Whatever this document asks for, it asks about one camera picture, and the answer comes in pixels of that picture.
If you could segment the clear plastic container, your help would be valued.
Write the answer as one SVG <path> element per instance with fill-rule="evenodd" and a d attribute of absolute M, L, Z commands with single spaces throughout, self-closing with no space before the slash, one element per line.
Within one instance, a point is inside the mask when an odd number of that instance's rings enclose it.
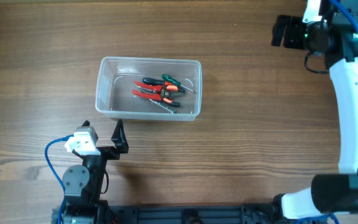
<path fill-rule="evenodd" d="M 196 60 L 105 57 L 95 108 L 114 119 L 194 121 L 201 111 L 202 85 Z"/>

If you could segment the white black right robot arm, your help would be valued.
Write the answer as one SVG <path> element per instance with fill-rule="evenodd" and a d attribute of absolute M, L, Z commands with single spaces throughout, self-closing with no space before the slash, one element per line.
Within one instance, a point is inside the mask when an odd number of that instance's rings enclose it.
<path fill-rule="evenodd" d="M 303 190 L 274 198 L 272 223 L 311 223 L 358 213 L 358 1 L 308 1 L 302 17 L 279 15 L 272 45 L 323 55 L 337 99 L 337 174 L 318 174 Z"/>

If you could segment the black red handled screwdriver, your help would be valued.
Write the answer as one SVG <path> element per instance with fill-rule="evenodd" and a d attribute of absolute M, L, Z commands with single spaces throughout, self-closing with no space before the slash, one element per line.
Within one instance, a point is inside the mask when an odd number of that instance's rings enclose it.
<path fill-rule="evenodd" d="M 142 82 L 147 85 L 168 85 L 169 82 L 166 82 L 165 80 L 158 80 L 154 78 L 145 77 L 142 79 Z"/>

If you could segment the green handled screwdriver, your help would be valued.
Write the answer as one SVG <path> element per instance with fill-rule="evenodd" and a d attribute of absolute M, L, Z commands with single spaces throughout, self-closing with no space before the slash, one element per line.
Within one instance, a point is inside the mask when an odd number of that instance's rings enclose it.
<path fill-rule="evenodd" d="M 196 93 L 194 90 L 192 90 L 192 89 L 186 87 L 185 85 L 182 85 L 181 82 L 179 82 L 178 80 L 174 79 L 174 78 L 171 77 L 170 75 L 163 74 L 163 75 L 162 75 L 162 78 L 163 78 L 166 82 L 170 82 L 172 85 L 180 86 L 180 87 L 183 87 L 183 88 L 186 89 L 186 90 L 190 90 L 190 91 L 192 91 L 193 93 Z"/>

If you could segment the red handled snips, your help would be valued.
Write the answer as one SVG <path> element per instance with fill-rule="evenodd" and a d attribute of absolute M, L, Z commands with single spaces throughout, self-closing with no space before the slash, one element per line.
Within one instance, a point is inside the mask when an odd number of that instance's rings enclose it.
<path fill-rule="evenodd" d="M 132 90 L 132 94 L 145 99 L 163 101 L 170 96 L 163 85 L 147 85 L 138 81 L 134 82 L 137 89 Z"/>

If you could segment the orange black needle-nose pliers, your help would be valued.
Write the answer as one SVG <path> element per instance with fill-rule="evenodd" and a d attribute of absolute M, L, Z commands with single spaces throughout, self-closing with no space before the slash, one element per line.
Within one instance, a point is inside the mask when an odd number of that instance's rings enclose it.
<path fill-rule="evenodd" d="M 183 96 L 185 94 L 185 90 L 182 90 L 178 86 L 175 85 L 163 85 L 166 90 L 169 92 L 170 96 L 165 98 L 163 101 L 158 101 L 159 103 L 165 103 L 168 106 L 172 107 L 180 107 L 180 103 L 175 101 L 174 99 L 179 96 Z"/>

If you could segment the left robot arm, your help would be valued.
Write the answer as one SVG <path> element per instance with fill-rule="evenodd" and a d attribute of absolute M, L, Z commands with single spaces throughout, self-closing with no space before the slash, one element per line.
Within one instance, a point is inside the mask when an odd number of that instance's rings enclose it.
<path fill-rule="evenodd" d="M 109 187 L 107 161 L 119 160 L 129 151 L 122 120 L 118 120 L 111 136 L 113 146 L 96 146 L 98 135 L 89 121 L 85 121 L 69 136 L 53 140 L 45 148 L 45 158 L 63 189 L 61 205 L 52 210 L 52 223 L 119 223 L 120 218 L 101 200 Z M 64 142 L 68 152 L 82 160 L 69 167 L 59 177 L 48 158 L 52 144 Z"/>

